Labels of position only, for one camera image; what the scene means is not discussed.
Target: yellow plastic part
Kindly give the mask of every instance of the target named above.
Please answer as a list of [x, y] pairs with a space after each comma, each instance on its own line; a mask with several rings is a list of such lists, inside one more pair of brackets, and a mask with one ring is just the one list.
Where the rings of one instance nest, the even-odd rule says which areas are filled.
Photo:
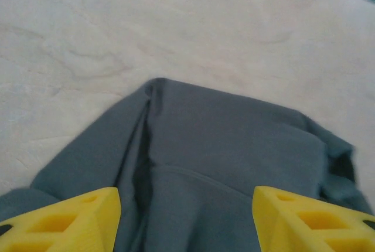
[[253, 216], [262, 252], [374, 252], [375, 217], [258, 186]]
[[1, 222], [13, 227], [0, 236], [0, 251], [113, 251], [120, 211], [116, 188], [85, 193]]

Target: gray cloth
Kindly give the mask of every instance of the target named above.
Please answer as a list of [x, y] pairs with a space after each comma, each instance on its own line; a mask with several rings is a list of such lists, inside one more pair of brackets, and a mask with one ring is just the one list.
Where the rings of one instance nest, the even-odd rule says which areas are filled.
[[370, 212], [351, 155], [298, 111], [155, 79], [91, 124], [29, 189], [0, 197], [0, 220], [116, 186], [117, 252], [256, 252], [255, 186]]

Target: yellow 3d-printed part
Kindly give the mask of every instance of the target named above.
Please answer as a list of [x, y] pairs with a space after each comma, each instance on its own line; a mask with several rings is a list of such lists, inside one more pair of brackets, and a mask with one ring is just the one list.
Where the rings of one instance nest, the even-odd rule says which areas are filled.
[[374, 252], [375, 216], [259, 186], [253, 216], [262, 252]]
[[120, 214], [116, 188], [85, 193], [1, 222], [0, 252], [113, 251]]

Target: gray fabric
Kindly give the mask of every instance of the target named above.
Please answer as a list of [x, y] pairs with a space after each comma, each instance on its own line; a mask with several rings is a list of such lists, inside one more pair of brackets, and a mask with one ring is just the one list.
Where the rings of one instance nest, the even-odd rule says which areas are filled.
[[116, 186], [117, 252], [259, 251], [255, 186], [370, 212], [351, 155], [298, 111], [155, 79], [89, 126], [29, 189], [0, 197], [0, 220]]

